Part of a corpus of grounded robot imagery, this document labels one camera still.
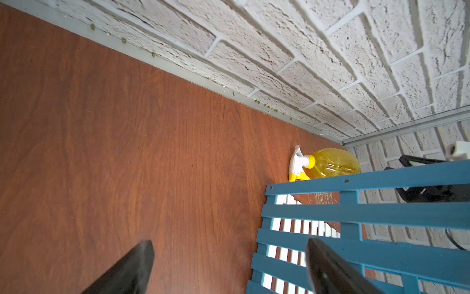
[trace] yellow spray bottle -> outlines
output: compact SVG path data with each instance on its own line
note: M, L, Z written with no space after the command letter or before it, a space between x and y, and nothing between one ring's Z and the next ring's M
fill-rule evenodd
M315 152L313 155L303 155L299 145L297 145L294 154L290 158L289 182L310 180L304 168L307 168L314 178L360 173L359 161L346 150L326 148Z

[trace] wooden surface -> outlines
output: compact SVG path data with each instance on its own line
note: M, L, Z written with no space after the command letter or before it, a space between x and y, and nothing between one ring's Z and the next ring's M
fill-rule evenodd
M0 293L245 292L265 188L338 145L0 4Z

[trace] white brick wall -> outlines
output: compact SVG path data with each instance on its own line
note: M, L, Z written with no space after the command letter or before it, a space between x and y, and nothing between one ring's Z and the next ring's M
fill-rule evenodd
M371 142L369 144L348 148L360 161L361 171L370 172L403 167L398 158L402 154L415 155L433 159L444 159L445 146L456 141L470 139L470 119L448 125L422 130L419 132ZM370 190L361 192L361 203L397 203L403 202L395 190ZM395 226L366 225L369 239L408 242L417 245L436 246L443 248L456 247L449 241L443 229L405 228ZM470 250L470 231L451 230L454 239L462 247ZM401 277L376 272L377 279L395 285L402 285ZM468 294L469 291L450 288L429 282L422 282L422 291L430 294Z
M38 1L342 139L470 104L464 0Z

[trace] yellow bottle cap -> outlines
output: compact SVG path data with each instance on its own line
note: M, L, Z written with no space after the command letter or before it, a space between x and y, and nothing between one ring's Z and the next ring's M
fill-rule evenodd
M313 168L315 165L315 157L313 157L313 155L307 155L307 156L308 156L308 159L310 159L310 161L308 163L308 166L306 166L306 168L308 169Z

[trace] white slat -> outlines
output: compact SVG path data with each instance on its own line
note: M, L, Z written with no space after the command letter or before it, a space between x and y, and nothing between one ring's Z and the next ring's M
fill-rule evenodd
M312 235L315 235L317 236L318 235L318 225L319 225L319 221L312 221L312 224L311 224L311 234Z
M325 236L325 222L319 221L318 223L318 236Z
M276 204L283 204L287 201L287 195L278 195L276 199ZM281 226L281 219L278 217L273 218L273 230L279 230ZM267 256L276 258L277 247L273 245L267 246ZM265 274L263 279L263 287L271 289L273 285L273 276Z
M331 227L327 223L325 223L325 237L331 237Z

